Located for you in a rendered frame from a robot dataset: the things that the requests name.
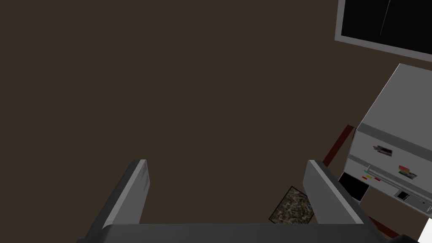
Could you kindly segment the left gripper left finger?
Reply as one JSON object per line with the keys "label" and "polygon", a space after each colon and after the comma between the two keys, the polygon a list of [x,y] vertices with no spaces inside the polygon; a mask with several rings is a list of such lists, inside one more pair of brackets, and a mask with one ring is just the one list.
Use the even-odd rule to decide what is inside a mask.
{"label": "left gripper left finger", "polygon": [[138,161],[103,227],[111,224],[139,224],[150,187],[147,161]]}

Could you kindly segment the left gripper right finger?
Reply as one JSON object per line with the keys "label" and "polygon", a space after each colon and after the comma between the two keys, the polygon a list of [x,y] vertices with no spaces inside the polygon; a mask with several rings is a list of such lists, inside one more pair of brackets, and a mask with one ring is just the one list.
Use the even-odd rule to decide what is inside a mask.
{"label": "left gripper right finger", "polygon": [[352,197],[320,161],[308,160],[303,187],[318,224],[363,224]]}

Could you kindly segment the grey fridge with magnets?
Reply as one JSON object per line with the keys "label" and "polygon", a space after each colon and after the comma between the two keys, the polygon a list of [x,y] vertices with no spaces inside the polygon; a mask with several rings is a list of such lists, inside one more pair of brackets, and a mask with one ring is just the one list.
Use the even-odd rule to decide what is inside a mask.
{"label": "grey fridge with magnets", "polygon": [[432,70],[398,65],[356,128],[343,175],[432,218]]}

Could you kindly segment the grey framed dark window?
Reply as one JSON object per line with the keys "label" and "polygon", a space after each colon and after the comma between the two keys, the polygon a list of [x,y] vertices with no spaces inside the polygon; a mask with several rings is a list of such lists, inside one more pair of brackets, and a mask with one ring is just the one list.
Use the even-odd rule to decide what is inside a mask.
{"label": "grey framed dark window", "polygon": [[432,0],[338,0],[335,40],[432,62]]}

